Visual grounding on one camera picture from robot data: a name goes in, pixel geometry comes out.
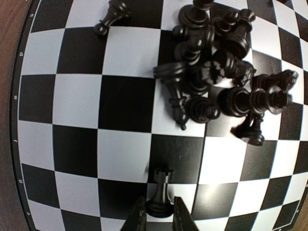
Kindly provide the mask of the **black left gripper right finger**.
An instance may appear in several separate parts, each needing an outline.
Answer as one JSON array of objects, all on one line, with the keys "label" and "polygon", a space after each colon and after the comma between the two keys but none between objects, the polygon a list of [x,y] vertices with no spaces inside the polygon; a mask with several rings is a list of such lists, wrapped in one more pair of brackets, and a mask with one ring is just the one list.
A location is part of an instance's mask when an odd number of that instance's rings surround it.
[{"label": "black left gripper right finger", "polygon": [[181,197],[174,197],[173,231],[199,231]]}]

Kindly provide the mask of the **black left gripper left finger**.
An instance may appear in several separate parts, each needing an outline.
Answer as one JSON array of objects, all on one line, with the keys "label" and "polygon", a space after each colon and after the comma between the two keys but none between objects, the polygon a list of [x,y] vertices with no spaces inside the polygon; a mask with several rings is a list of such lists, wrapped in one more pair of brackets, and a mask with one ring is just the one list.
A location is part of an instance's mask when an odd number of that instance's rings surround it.
[{"label": "black left gripper left finger", "polygon": [[146,231],[146,199],[140,196],[128,215],[125,223],[123,224],[121,231]]}]

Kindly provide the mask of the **black chess rook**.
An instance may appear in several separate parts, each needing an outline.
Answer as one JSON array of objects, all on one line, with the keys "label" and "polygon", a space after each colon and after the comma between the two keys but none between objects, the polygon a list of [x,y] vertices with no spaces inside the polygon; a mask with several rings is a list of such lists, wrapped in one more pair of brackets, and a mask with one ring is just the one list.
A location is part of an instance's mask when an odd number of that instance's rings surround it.
[{"label": "black chess rook", "polygon": [[167,218],[173,214],[174,206],[168,195],[168,184],[172,182],[174,170],[157,168],[154,181],[157,183],[153,197],[146,202],[147,213],[155,218]]}]

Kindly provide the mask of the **black and grey chessboard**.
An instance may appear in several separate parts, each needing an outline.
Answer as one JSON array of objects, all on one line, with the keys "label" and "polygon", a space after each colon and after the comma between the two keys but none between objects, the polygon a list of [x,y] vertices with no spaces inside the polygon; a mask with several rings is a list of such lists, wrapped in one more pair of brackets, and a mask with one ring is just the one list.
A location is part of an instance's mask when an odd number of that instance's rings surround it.
[{"label": "black and grey chessboard", "polygon": [[172,29],[186,0],[129,0],[131,17],[104,38],[105,0],[34,0],[17,51],[12,92],[16,180],[31,231],[117,231],[168,167],[202,231],[288,231],[308,193],[308,3],[217,0],[216,17],[256,14],[245,60],[257,74],[299,74],[293,103],[266,112],[262,146],[236,138],[242,118],[172,119],[152,69],[172,61]]}]

